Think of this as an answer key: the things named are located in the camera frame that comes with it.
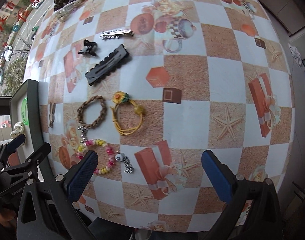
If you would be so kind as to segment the left operator hand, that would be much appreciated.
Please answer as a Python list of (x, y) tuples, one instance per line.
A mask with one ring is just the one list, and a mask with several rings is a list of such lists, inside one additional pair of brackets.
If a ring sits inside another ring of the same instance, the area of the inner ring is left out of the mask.
[(2, 209), (0, 211), (0, 224), (6, 228), (16, 226), (16, 213), (9, 209)]

